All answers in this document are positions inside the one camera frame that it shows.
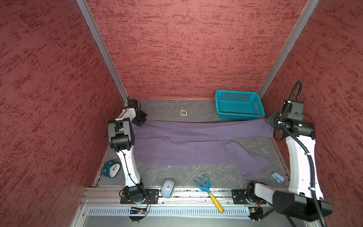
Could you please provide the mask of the purple trousers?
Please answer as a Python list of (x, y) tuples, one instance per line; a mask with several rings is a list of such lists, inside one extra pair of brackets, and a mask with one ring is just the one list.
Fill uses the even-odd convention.
[(273, 168), (267, 158), (247, 151), (236, 140), (272, 137), (265, 120), (183, 123), (147, 121), (132, 126), (134, 157), (149, 165), (191, 166), (235, 164), (243, 177), (262, 174)]

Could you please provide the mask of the teal plastic basket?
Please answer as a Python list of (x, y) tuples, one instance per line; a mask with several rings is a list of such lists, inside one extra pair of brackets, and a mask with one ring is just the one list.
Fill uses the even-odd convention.
[(222, 119), (250, 121), (265, 117), (261, 99), (255, 92), (217, 90), (215, 101)]

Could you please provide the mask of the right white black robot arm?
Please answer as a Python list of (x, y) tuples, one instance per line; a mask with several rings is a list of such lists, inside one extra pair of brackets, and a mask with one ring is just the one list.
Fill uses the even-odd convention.
[(288, 192), (282, 192), (252, 181), (245, 192), (247, 202), (266, 201), (279, 214), (307, 222), (319, 220), (325, 227), (325, 217), (332, 214), (333, 207), (325, 202), (316, 173), (314, 125), (303, 121), (301, 114), (291, 112), (274, 112), (266, 121), (285, 138), (291, 165), (290, 185)]

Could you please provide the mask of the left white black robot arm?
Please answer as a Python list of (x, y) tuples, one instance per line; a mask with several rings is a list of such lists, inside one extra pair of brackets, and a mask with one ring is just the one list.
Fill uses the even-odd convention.
[(147, 202), (147, 194), (141, 176), (137, 171), (133, 154), (135, 136), (132, 120), (136, 116), (135, 107), (123, 108), (119, 117), (107, 123), (107, 139), (110, 148), (118, 155), (123, 168), (125, 186), (121, 197), (124, 197), (130, 203), (142, 204)]

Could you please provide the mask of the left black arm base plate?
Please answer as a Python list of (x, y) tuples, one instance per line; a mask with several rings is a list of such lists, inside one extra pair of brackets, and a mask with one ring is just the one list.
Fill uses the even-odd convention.
[(136, 205), (146, 205), (146, 204), (157, 204), (159, 198), (159, 189), (146, 189), (146, 196), (142, 194), (132, 196), (128, 198), (126, 192), (122, 191), (120, 197), (120, 204), (136, 204)]

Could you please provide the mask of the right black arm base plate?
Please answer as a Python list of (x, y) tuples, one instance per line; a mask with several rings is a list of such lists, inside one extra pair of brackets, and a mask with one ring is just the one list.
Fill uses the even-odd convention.
[(266, 205), (265, 200), (252, 200), (246, 197), (246, 189), (232, 189), (232, 199), (234, 205)]

